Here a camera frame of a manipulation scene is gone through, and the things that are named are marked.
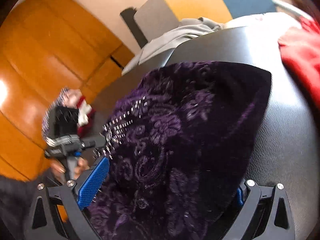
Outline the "person left hand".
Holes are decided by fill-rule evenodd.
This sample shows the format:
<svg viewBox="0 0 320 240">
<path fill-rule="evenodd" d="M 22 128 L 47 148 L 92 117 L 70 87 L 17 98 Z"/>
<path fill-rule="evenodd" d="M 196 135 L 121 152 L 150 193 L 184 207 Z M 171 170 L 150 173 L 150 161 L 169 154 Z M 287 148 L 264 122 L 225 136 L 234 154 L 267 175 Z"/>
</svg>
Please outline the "person left hand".
<svg viewBox="0 0 320 240">
<path fill-rule="evenodd" d="M 82 172 L 89 169 L 88 161 L 86 159 L 79 157 L 76 158 L 76 161 L 77 163 L 74 165 L 74 170 L 72 172 L 72 179 L 78 179 Z M 50 163 L 50 168 L 55 179 L 61 184 L 64 184 L 66 182 L 66 169 L 64 166 L 58 160 L 52 160 Z"/>
</svg>

